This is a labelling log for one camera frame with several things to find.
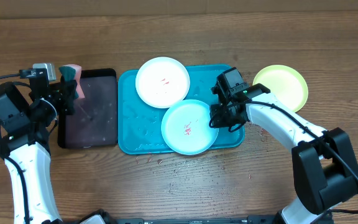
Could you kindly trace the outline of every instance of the white plate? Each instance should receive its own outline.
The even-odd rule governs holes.
[[[141,66],[135,85],[137,94],[145,103],[155,108],[169,108],[185,98],[190,77],[177,60],[157,57]]]
[[[165,143],[180,154],[204,152],[215,142],[219,129],[209,127],[209,106],[200,100],[183,100],[165,113],[161,133]]]

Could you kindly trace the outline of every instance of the metal connector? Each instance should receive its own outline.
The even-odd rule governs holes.
[[[35,63],[32,65],[32,68],[46,68],[48,72],[48,80],[56,80],[55,66],[52,63]]]

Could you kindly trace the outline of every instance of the pink object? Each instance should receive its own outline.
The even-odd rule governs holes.
[[[85,98],[84,92],[82,91],[82,88],[81,88],[81,85],[80,85],[80,78],[81,78],[81,71],[82,71],[81,66],[74,65],[74,64],[69,64],[69,65],[64,65],[64,66],[68,66],[68,67],[71,67],[71,68],[75,69],[74,79],[75,79],[75,81],[77,81],[77,88],[75,89],[75,91],[78,94],[78,99]]]

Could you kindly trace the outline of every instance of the wood grain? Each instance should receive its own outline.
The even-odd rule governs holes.
[[[358,160],[358,11],[0,20],[0,75],[36,62],[121,74],[157,56],[227,63],[248,82],[267,65],[297,69],[309,87],[299,114],[347,131]],[[68,150],[56,139],[53,133],[51,179],[66,219],[98,208],[121,218],[274,214],[295,196],[290,154],[254,125],[235,149],[153,155],[149,163],[139,156],[139,165],[118,146]],[[358,209],[358,196],[341,207]],[[11,181],[0,160],[0,223],[12,218]],[[358,223],[358,215],[335,220]]]

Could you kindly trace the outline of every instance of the plate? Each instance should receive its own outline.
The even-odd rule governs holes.
[[[302,75],[285,65],[271,65],[262,69],[254,78],[253,85],[261,83],[286,107],[300,110],[308,100],[308,85]]]
[[[148,105],[169,108],[185,98],[190,88],[190,77],[177,60],[157,57],[141,66],[135,87],[137,94]]]
[[[161,123],[162,137],[175,152],[195,155],[215,142],[219,129],[209,127],[209,106],[200,100],[183,100],[167,110]]]

